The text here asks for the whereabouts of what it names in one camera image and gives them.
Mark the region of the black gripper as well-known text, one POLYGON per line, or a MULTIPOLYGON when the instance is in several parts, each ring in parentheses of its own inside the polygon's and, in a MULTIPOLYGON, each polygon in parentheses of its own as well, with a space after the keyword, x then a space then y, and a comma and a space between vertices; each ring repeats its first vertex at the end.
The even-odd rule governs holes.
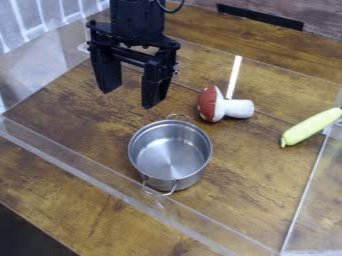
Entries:
POLYGON ((165 0, 109 0, 109 21, 90 20, 88 50, 98 89, 104 94, 121 85, 121 63, 145 63, 141 106, 158 104, 166 96, 180 44, 164 35, 165 0))

